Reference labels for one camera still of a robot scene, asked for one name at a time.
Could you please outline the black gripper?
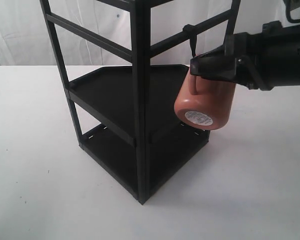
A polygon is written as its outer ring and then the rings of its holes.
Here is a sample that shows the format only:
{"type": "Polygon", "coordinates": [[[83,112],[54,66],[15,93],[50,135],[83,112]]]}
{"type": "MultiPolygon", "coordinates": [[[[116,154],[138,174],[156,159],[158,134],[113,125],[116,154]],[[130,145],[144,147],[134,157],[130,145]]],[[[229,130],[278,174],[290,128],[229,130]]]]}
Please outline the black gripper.
{"type": "Polygon", "coordinates": [[[227,35],[224,46],[196,55],[190,61],[190,74],[211,81],[233,82],[250,90],[265,90],[258,57],[259,35],[227,35]]]}

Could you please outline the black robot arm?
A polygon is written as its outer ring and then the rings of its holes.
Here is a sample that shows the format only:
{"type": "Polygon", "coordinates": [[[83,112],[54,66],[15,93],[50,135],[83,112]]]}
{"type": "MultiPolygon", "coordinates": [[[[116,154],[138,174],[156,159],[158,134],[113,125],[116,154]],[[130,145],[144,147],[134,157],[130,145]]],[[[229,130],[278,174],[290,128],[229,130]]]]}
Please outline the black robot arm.
{"type": "Polygon", "coordinates": [[[280,21],[263,24],[262,32],[227,34],[223,45],[190,62],[189,90],[196,94],[196,78],[239,84],[250,90],[300,86],[300,0],[287,0],[280,21]]]}

